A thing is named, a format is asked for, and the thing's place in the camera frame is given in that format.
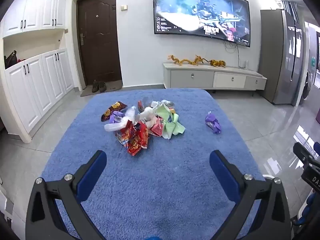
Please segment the blue white gloved right hand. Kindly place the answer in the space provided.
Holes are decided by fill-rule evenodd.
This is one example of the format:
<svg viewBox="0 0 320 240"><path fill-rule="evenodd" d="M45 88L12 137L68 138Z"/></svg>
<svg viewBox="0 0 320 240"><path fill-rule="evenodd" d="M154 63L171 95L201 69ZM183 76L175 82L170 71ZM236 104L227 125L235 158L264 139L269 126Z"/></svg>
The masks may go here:
<svg viewBox="0 0 320 240"><path fill-rule="evenodd" d="M308 224L319 213L319 193L314 192L306 199L306 206L298 220L298 225Z"/></svg>

